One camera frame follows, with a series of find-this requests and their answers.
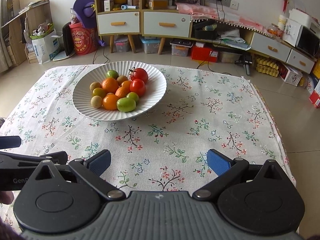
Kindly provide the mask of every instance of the cherry tomato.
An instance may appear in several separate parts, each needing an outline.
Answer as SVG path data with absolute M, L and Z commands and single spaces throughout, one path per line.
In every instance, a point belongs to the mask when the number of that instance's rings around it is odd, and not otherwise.
M 139 97 L 142 97 L 146 92 L 146 85 L 141 79 L 135 79 L 130 85 L 130 92 L 135 92 Z
M 141 79 L 145 84 L 148 82 L 148 73 L 143 68 L 132 68 L 129 70 L 131 73 L 131 80 Z

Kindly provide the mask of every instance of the person's hand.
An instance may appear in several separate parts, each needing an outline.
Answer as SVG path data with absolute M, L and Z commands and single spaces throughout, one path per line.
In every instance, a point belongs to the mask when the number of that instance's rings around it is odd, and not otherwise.
M 14 200 L 12 191 L 0 191 L 0 203 L 9 205 Z

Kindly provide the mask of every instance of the tile floor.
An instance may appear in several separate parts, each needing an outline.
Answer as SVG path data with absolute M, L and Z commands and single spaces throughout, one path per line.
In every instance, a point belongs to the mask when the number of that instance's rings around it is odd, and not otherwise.
M 105 55 L 110 59 L 110 62 L 134 60 L 188 68 L 196 68 L 199 64 L 190 60 L 189 57 L 172 56 L 170 51 L 164 52 L 160 56 L 144 54 L 141 49 L 138 49 L 136 54 L 132 52 L 109 54 L 108 51 L 109 48 L 106 48 Z M 0 116 L 7 117 L 47 69 L 63 65 L 92 64 L 93 56 L 94 53 L 73 56 L 70 59 L 58 62 L 50 61 L 43 65 L 29 64 L 28 61 L 25 61 L 20 66 L 0 74 Z M 96 55 L 95 64 L 104 63 L 105 60 L 103 49 L 100 48 Z M 306 203 L 306 214 L 301 223 L 300 232 L 304 237 L 314 233 L 319 234 L 320 229 L 312 221 L 314 216 L 320 218 L 320 207 L 317 204 L 320 187 L 316 180 L 316 177 L 320 176 L 320 172 L 315 162 L 320 155 L 320 144 L 317 140 L 320 138 L 320 110 L 315 109 L 308 101 L 308 91 L 286 84 L 280 77 L 274 78 L 253 69 L 252 74 L 247 76 L 241 66 L 234 64 L 216 63 L 209 66 L 215 72 L 244 76 L 246 79 L 250 79 L 261 91 L 282 134 L 284 147 L 289 153 L 292 173 L 297 179 L 297 189 Z M 208 70 L 208 66 L 203 65 L 200 69 Z

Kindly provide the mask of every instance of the paper bag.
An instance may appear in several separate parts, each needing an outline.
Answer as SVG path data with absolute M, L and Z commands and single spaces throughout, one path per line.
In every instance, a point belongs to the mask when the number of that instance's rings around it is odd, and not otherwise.
M 39 64 L 49 62 L 59 53 L 60 45 L 57 37 L 56 30 L 53 30 L 41 39 L 32 40 Z

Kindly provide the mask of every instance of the pink cloth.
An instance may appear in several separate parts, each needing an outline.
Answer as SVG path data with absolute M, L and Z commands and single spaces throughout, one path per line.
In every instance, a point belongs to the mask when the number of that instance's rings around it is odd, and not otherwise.
M 219 18 L 220 18 L 220 21 L 222 21 L 222 19 L 223 19 L 223 11 L 221 9 L 218 9 L 219 16 L 220 16 L 219 17 L 217 9 L 211 8 L 208 6 L 188 4 L 188 3 L 177 3 L 177 8 L 179 10 L 179 13 L 191 14 L 192 20 L 196 20 L 196 19 L 219 20 Z M 268 34 L 267 29 L 263 25 L 254 22 L 250 18 L 240 16 L 234 12 L 230 12 L 227 10 L 224 10 L 224 11 L 225 11 L 225 19 L 224 19 L 225 23 L 243 26 L 246 28 L 250 28 L 250 29 Z

